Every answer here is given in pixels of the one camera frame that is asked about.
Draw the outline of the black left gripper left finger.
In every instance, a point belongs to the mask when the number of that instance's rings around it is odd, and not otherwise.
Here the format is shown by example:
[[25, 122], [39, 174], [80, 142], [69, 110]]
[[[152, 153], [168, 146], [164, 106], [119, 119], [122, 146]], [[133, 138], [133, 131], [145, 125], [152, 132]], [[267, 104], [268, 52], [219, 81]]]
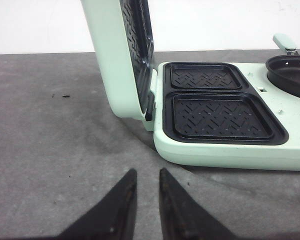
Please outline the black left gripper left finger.
[[132, 240], [137, 213], [137, 171], [116, 185], [59, 236], [62, 240]]

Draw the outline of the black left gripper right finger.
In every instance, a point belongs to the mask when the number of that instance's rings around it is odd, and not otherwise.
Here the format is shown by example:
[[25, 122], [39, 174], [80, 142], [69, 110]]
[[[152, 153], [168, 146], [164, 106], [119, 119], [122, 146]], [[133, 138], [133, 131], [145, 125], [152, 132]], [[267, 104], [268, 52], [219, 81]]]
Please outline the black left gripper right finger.
[[159, 212], [164, 240], [237, 238], [202, 208], [166, 168], [159, 172]]

